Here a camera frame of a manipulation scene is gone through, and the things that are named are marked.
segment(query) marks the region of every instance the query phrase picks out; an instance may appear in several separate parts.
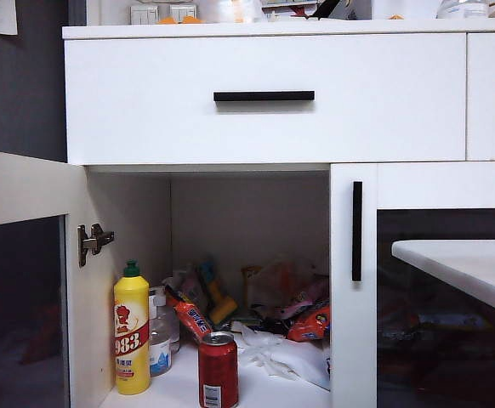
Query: glass panel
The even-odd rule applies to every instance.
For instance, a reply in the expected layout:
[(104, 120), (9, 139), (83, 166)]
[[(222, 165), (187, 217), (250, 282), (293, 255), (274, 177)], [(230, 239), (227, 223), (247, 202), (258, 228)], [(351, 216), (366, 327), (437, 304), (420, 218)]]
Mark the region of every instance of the glass panel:
[(391, 256), (432, 239), (495, 239), (495, 209), (378, 211), (378, 407), (494, 407), (495, 309)]
[(65, 406), (62, 222), (0, 225), (0, 407)]

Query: cabinet hinge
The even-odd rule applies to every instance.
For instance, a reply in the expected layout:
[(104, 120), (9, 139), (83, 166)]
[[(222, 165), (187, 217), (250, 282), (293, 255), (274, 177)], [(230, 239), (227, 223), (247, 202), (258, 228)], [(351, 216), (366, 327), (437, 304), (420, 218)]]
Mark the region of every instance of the cabinet hinge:
[(113, 231), (104, 232), (100, 224), (93, 224), (91, 227), (91, 236), (87, 236), (85, 225), (77, 227), (77, 245), (79, 252), (79, 267), (87, 263), (87, 252), (90, 249), (93, 255), (100, 253), (104, 245), (109, 244), (114, 239)]

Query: black cabinet handle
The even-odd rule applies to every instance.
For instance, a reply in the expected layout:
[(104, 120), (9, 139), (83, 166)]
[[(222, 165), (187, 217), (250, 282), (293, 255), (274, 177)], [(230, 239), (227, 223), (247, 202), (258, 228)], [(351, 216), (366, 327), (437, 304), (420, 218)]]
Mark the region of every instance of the black cabinet handle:
[(351, 238), (351, 280), (361, 282), (363, 183), (353, 182), (353, 233)]
[(214, 92), (214, 102), (259, 102), (266, 100), (314, 100), (315, 91)]

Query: can lid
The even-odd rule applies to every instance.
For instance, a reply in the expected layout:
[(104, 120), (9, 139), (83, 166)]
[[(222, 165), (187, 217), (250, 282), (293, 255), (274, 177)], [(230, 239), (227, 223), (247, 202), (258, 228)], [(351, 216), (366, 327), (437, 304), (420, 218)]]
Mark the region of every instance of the can lid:
[(234, 336), (227, 331), (214, 331), (202, 338), (202, 342), (208, 346), (224, 346), (234, 342)]

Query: snack package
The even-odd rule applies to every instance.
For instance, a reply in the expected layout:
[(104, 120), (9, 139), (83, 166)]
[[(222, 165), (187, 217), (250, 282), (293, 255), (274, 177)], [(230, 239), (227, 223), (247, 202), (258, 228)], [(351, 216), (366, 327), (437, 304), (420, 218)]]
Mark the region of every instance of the snack package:
[(174, 291), (170, 286), (166, 286), (166, 291), (169, 295), (167, 304), (174, 307), (179, 321), (193, 334), (196, 342), (200, 343), (205, 335), (212, 332), (212, 327), (198, 307), (183, 293)]
[(289, 329), (287, 338), (295, 342), (308, 342), (322, 339), (330, 331), (331, 306), (327, 300), (306, 310)]
[(310, 283), (293, 298), (285, 308), (275, 308), (271, 316), (274, 319), (290, 319), (309, 308), (319, 299), (329, 297), (329, 278), (323, 277)]

